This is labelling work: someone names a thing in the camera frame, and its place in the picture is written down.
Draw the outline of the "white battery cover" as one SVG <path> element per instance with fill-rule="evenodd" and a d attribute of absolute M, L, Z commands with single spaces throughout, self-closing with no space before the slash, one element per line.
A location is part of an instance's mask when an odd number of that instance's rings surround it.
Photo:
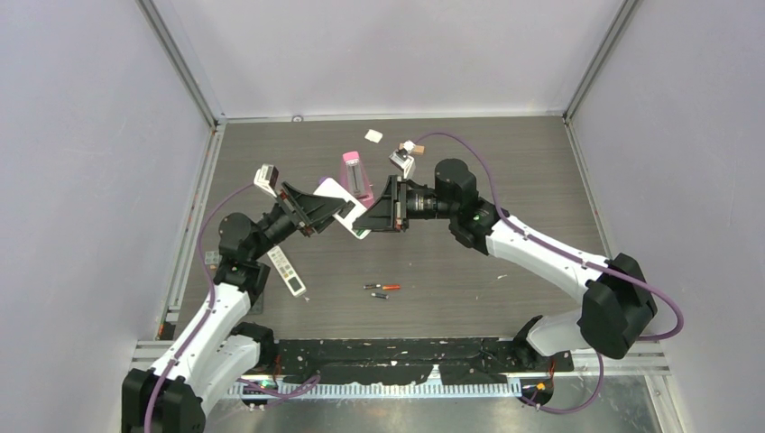
<path fill-rule="evenodd" d="M 364 135 L 365 140 L 371 143 L 379 143 L 382 138 L 383 134 L 379 131 L 376 131 L 374 129 L 369 129 L 367 133 Z"/>

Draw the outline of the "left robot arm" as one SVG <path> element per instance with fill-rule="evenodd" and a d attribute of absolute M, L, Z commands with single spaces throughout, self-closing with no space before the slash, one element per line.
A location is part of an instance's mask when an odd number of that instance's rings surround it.
<path fill-rule="evenodd" d="M 272 269 L 262 257 L 294 233 L 321 233 L 359 204 L 332 179 L 315 193 L 284 182 L 272 198 L 271 210 L 257 221 L 240 212 L 220 221 L 220 263 L 205 274 L 206 300 L 163 355 L 125 376 L 121 431 L 202 432 L 209 412 L 243 374 L 275 366 L 272 330 L 242 320 Z"/>

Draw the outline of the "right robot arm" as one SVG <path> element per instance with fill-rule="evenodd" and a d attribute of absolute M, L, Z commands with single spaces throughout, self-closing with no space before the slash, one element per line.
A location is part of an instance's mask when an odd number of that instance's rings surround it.
<path fill-rule="evenodd" d="M 658 311 L 636 260 L 586 253 L 530 228 L 482 198 L 475 175 L 459 159 L 440 161 L 434 180 L 428 187 L 391 175 L 354 227 L 403 232 L 412 220 L 446 219 L 463 246 L 515 263 L 564 291 L 577 309 L 532 318 L 514 338 L 516 361 L 527 370 L 583 348 L 612 359 L 627 355 Z"/>

